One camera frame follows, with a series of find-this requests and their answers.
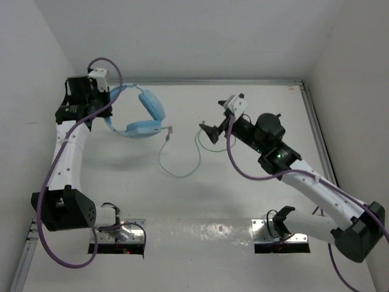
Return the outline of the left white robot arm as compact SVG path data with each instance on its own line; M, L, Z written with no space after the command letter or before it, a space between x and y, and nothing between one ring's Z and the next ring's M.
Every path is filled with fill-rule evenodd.
M38 206L38 193L32 194L31 204L48 231L113 226L117 208L96 206L80 186L83 150L92 129L89 115L110 101L106 77L69 77L65 85L65 98L55 113L55 166L43 187L42 206Z

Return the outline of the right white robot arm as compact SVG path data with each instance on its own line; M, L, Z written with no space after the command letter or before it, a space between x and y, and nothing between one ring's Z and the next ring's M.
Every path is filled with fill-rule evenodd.
M215 144L225 134L227 142L237 140L259 153L258 163L267 173L262 180L278 179L291 186L322 209L326 216L299 213L285 206L272 217L271 231L285 239L292 234L306 234L334 245L347 259L361 263L382 237L385 209L377 203L366 204L320 176L299 153L285 142L286 132L279 114L263 113L255 123L244 118L248 106L244 94L232 95L218 102L225 119L218 126L200 123L200 128Z

